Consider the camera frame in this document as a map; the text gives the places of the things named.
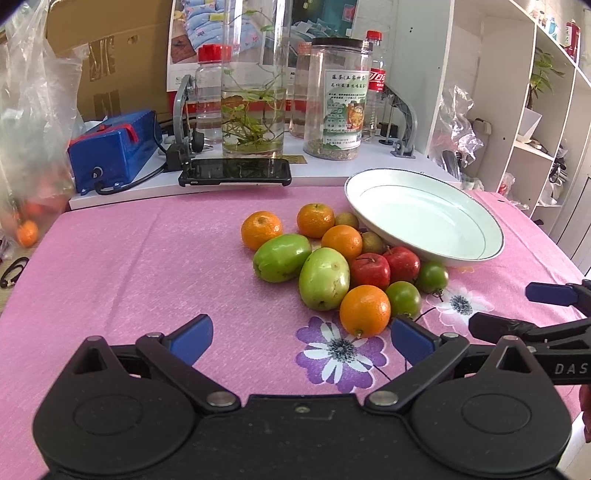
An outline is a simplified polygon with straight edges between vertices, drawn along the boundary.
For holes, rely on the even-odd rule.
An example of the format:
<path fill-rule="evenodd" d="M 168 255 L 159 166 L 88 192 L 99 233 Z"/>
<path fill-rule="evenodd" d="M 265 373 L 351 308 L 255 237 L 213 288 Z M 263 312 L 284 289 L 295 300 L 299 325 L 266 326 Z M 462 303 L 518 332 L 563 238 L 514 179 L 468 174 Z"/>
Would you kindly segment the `grey phone stand left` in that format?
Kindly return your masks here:
<path fill-rule="evenodd" d="M 191 125 L 188 105 L 197 94 L 194 78 L 184 75 L 176 92 L 172 108 L 174 140 L 166 151 L 165 167 L 168 172 L 181 171 L 190 160 L 204 151 L 204 133 Z"/>

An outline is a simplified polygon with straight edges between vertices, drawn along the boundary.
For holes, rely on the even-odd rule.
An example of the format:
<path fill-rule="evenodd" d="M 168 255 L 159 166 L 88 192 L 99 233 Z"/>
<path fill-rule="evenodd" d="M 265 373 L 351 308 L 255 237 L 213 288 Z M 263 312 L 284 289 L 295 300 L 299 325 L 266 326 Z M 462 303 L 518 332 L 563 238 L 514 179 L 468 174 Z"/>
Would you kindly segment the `cardboard box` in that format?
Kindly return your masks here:
<path fill-rule="evenodd" d="M 83 61 L 77 108 L 86 121 L 139 110 L 170 117 L 166 91 L 168 24 L 166 0 L 53 1 L 46 36 L 63 56 L 89 48 Z"/>

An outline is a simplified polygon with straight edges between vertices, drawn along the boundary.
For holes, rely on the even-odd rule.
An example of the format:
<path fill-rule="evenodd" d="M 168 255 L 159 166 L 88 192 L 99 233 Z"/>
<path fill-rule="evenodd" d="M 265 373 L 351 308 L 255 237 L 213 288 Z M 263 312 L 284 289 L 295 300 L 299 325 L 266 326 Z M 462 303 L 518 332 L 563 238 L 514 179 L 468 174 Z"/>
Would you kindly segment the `large orange front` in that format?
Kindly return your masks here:
<path fill-rule="evenodd" d="M 339 307 L 342 327 L 355 338 L 380 335 L 391 319 L 391 304 L 383 290 L 361 285 L 349 291 Z"/>

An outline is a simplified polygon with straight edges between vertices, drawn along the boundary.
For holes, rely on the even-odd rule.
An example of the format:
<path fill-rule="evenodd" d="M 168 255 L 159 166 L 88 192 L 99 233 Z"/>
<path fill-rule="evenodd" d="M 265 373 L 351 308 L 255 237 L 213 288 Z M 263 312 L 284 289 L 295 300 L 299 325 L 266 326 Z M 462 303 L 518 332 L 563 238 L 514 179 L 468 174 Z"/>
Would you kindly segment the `small brown-green fruit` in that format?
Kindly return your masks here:
<path fill-rule="evenodd" d="M 362 234 L 363 253 L 384 254 L 387 250 L 387 245 L 383 239 L 374 232 L 366 231 Z"/>
<path fill-rule="evenodd" d="M 335 226 L 346 225 L 354 229 L 358 229 L 360 226 L 359 219 L 355 214 L 351 212 L 342 212 L 335 216 Z"/>

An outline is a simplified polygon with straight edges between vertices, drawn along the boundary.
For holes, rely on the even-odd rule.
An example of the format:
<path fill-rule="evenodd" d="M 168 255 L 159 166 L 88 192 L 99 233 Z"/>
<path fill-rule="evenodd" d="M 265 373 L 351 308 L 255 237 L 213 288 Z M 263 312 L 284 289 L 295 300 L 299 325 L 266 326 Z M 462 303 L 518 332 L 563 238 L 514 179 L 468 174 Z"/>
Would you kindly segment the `green jujube apple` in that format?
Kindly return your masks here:
<path fill-rule="evenodd" d="M 298 291 L 304 305 L 315 311 L 339 307 L 349 292 L 349 263 L 337 250 L 321 247 L 308 256 L 300 277 Z"/>
<path fill-rule="evenodd" d="M 311 243 L 300 234 L 283 234 L 266 241 L 252 258 L 256 276 L 269 283 L 297 278 L 311 255 Z"/>

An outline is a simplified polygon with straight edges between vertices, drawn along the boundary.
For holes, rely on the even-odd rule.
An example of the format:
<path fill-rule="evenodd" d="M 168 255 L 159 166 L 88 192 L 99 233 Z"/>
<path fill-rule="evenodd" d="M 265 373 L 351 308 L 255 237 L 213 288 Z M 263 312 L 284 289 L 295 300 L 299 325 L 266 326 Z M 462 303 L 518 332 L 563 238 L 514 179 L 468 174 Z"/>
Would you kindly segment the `red small apple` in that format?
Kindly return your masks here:
<path fill-rule="evenodd" d="M 352 282 L 355 286 L 372 285 L 386 290 L 391 283 L 391 269 L 387 259 L 377 253 L 365 253 L 351 263 Z"/>
<path fill-rule="evenodd" d="M 390 281 L 406 281 L 414 283 L 421 270 L 420 258 L 410 249 L 396 246 L 384 254 L 390 266 Z"/>

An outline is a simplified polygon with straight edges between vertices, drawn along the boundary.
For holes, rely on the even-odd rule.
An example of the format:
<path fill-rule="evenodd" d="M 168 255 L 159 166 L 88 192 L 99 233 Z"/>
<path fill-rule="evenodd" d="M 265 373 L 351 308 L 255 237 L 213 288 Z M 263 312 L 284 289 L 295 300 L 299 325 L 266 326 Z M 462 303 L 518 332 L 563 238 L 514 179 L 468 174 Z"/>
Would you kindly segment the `cola bottle red cap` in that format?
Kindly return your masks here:
<path fill-rule="evenodd" d="M 378 107 L 386 82 L 386 61 L 383 51 L 383 33 L 378 30 L 368 30 L 366 40 L 372 46 L 372 65 L 363 122 L 363 140 L 370 140 L 377 130 Z"/>

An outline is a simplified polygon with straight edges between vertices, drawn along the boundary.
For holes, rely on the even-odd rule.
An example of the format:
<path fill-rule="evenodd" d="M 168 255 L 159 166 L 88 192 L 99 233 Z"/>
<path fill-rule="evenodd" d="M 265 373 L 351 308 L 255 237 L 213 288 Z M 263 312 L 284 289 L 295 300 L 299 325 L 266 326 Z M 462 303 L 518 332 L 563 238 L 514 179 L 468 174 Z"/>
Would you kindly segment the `white raised board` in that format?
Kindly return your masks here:
<path fill-rule="evenodd" d="M 305 154 L 303 145 L 304 142 L 293 136 L 288 136 L 284 144 L 283 157 L 290 161 L 290 184 L 293 186 L 342 186 L 353 175 L 367 169 L 381 168 L 407 170 L 425 174 L 455 186 L 461 184 L 459 180 L 418 151 L 410 157 L 397 157 L 393 154 L 391 147 L 379 142 L 370 142 L 363 143 L 360 153 L 353 160 L 325 160 Z M 69 201 L 69 207 L 79 210 L 133 200 L 205 192 L 211 189 L 266 185 L 273 178 L 277 165 L 276 160 L 271 159 L 259 161 L 247 159 L 245 167 L 240 167 L 236 159 L 229 159 L 222 164 L 219 146 L 199 154 L 197 161 L 204 163 L 205 171 L 212 175 L 205 184 L 181 185 L 178 172 L 161 172 L 127 191 L 99 195 L 91 190 L 85 194 L 76 194 Z"/>

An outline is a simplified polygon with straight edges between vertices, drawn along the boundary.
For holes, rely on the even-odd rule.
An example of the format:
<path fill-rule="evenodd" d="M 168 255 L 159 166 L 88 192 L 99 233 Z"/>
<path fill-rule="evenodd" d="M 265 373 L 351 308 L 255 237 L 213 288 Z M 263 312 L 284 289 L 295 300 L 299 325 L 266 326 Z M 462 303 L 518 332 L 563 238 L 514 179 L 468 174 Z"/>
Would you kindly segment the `white ceramic plate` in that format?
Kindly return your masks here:
<path fill-rule="evenodd" d="M 504 232 L 489 210 L 437 178 L 369 169 L 346 180 L 345 196 L 370 231 L 423 259 L 467 266 L 490 261 L 504 249 Z"/>

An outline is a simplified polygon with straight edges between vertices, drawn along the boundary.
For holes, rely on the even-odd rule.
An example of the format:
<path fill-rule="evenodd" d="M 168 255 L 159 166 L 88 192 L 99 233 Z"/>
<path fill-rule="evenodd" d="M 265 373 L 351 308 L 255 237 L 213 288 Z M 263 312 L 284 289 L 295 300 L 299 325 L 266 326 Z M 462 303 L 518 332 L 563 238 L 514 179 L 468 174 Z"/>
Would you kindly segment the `red spray can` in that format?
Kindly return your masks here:
<path fill-rule="evenodd" d="M 579 46 L 580 46 L 580 34 L 581 30 L 579 25 L 574 19 L 566 23 L 566 36 L 565 44 L 563 48 L 567 55 L 575 62 L 578 62 L 579 58 Z"/>

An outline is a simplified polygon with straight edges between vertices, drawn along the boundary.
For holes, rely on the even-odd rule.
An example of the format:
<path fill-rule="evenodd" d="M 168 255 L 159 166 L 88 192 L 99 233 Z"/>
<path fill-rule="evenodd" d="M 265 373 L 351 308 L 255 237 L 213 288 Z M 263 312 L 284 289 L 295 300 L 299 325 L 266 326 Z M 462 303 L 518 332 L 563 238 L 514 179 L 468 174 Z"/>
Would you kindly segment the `mandarin orange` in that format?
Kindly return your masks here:
<path fill-rule="evenodd" d="M 270 211 L 256 211 L 242 223 L 240 236 L 245 247 L 256 251 L 266 241 L 283 234 L 283 223 Z"/>
<path fill-rule="evenodd" d="M 335 213 L 323 203 L 311 203 L 301 207 L 297 213 L 297 230 L 311 239 L 321 239 L 335 226 Z"/>
<path fill-rule="evenodd" d="M 322 247 L 332 248 L 342 254 L 349 262 L 363 253 L 361 233 L 349 225 L 335 225 L 322 236 Z"/>

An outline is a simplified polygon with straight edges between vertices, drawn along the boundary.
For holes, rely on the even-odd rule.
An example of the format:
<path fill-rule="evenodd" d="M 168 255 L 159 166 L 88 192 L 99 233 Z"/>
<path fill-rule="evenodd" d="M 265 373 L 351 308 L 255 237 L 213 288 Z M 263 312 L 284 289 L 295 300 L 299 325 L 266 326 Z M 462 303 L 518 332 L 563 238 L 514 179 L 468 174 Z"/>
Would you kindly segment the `grey stand right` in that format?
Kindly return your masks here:
<path fill-rule="evenodd" d="M 415 142 L 418 134 L 418 118 L 414 107 L 388 84 L 385 84 L 382 94 L 387 107 L 390 109 L 386 136 L 379 140 L 383 145 L 391 148 L 391 154 L 398 158 L 415 157 Z M 401 124 L 397 127 L 397 135 L 392 136 L 394 114 Z"/>

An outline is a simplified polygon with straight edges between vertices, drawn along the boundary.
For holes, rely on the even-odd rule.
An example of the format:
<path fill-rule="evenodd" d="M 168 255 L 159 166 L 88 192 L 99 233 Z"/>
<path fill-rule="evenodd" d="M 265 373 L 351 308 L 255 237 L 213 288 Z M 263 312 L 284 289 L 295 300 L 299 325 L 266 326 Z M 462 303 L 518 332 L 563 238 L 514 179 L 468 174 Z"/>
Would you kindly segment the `potted green plant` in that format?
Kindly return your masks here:
<path fill-rule="evenodd" d="M 553 65 L 553 56 L 539 47 L 535 48 L 534 62 L 528 85 L 528 97 L 526 107 L 530 110 L 534 107 L 534 101 L 546 92 L 553 92 L 550 75 L 563 78 L 565 73 L 557 70 Z"/>

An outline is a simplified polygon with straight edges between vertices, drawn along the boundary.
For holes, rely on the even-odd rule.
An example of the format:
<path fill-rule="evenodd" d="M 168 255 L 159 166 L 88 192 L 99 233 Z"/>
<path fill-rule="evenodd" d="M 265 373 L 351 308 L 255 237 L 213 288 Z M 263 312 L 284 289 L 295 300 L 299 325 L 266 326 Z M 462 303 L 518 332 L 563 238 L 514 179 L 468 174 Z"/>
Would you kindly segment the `small brown-green fruit front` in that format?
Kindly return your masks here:
<path fill-rule="evenodd" d="M 363 253 L 384 254 L 387 250 L 387 245 L 383 239 L 374 232 L 366 231 L 362 234 Z"/>

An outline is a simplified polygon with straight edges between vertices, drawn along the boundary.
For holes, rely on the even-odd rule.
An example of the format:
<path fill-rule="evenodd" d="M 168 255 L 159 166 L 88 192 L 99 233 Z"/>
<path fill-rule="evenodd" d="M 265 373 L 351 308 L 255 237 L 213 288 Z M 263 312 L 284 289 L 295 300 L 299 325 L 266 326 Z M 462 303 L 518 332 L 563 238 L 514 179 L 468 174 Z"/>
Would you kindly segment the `green tomato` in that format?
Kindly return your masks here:
<path fill-rule="evenodd" d="M 392 283 L 386 290 L 392 316 L 414 320 L 421 313 L 422 297 L 419 290 L 406 281 Z"/>
<path fill-rule="evenodd" d="M 423 293 L 433 294 L 443 291 L 448 283 L 447 268 L 439 262 L 429 261 L 422 264 L 415 285 Z"/>

